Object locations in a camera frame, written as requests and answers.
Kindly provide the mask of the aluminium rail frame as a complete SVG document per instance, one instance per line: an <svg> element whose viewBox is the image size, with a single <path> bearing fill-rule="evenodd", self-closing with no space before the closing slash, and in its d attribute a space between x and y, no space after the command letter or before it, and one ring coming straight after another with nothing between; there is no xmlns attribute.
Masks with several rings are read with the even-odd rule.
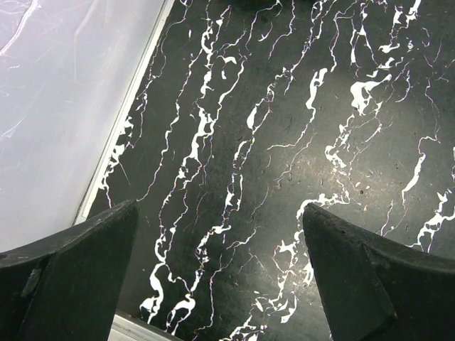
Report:
<svg viewBox="0 0 455 341"><path fill-rule="evenodd" d="M181 341L159 328L133 318L129 314L117 312L114 315L108 341Z"/></svg>

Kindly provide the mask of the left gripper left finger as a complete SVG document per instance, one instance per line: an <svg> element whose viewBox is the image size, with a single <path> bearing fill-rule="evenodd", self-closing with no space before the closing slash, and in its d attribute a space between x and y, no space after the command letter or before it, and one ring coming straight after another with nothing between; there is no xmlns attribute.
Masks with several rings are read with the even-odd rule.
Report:
<svg viewBox="0 0 455 341"><path fill-rule="evenodd" d="M1 339L107 340L138 226L126 200L1 253Z"/></svg>

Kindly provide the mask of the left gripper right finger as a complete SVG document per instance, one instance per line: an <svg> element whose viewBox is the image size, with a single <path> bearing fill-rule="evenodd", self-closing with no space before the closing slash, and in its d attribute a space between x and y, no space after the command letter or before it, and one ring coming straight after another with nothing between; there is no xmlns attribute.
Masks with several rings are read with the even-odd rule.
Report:
<svg viewBox="0 0 455 341"><path fill-rule="evenodd" d="M334 340L453 340L454 260L411 249L310 203L305 243Z"/></svg>

